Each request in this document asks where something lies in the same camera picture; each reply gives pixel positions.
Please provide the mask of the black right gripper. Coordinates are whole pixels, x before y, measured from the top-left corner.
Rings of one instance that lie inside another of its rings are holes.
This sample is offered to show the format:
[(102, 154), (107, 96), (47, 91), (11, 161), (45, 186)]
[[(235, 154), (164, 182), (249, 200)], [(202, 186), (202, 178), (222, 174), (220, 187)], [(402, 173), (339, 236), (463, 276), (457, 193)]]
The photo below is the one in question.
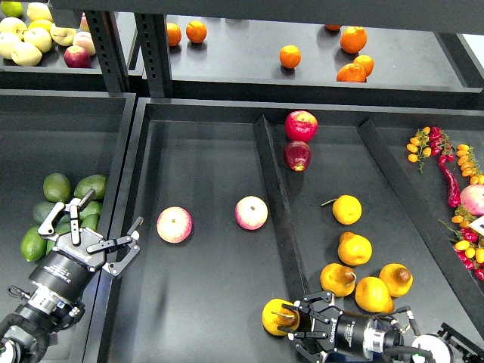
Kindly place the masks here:
[(333, 352), (372, 358), (369, 336), (374, 331), (374, 320), (367, 315), (331, 308), (334, 302), (335, 295), (329, 290), (307, 294), (293, 306), (313, 320), (313, 332), (281, 325), (277, 329), (287, 333), (294, 349), (309, 362), (326, 362)]

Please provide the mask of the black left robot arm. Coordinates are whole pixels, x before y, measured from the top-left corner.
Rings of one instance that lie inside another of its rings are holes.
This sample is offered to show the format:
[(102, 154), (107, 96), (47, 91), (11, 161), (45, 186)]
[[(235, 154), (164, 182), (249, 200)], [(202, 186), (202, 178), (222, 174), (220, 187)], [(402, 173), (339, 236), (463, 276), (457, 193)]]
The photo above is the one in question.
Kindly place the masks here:
[(3, 362), (41, 361), (57, 342), (57, 333), (84, 315), (82, 295), (93, 277), (105, 270), (118, 278), (139, 254), (143, 218), (137, 218), (125, 236), (110, 240), (81, 226), (80, 213), (94, 197), (90, 189), (83, 198), (57, 202), (39, 226), (39, 236), (54, 246), (29, 277), (36, 287), (32, 293), (8, 289), (23, 304), (1, 322)]

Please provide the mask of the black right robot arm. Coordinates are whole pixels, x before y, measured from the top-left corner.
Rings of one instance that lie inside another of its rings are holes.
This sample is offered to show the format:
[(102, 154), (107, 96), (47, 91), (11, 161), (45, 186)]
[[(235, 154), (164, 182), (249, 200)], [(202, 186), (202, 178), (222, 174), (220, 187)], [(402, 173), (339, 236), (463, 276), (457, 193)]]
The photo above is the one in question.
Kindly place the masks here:
[(334, 293), (323, 290), (277, 307), (272, 314), (283, 319), (277, 331), (310, 362), (335, 354), (359, 362), (483, 361), (483, 349), (446, 323), (434, 334), (422, 334), (409, 306), (363, 315), (336, 307)]

